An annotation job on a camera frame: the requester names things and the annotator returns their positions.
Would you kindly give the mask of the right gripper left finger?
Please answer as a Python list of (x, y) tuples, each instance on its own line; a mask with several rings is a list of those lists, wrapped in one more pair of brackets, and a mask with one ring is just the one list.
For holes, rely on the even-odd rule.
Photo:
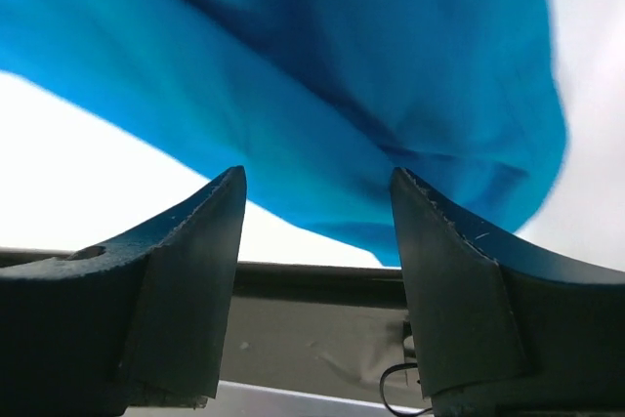
[(70, 255), (1, 254), (1, 412), (120, 416), (216, 394), (246, 176)]

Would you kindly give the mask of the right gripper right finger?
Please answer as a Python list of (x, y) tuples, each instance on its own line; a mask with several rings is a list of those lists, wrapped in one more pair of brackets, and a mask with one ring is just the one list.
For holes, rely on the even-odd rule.
[(620, 416), (624, 275), (538, 247), (405, 169), (391, 198), (422, 394), (437, 416)]

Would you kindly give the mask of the blue polo shirt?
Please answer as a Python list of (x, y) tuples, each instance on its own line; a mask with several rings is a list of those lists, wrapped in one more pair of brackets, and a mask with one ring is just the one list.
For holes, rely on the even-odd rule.
[(567, 140), (547, 0), (1, 0), (1, 67), (386, 266), (395, 168), (516, 231)]

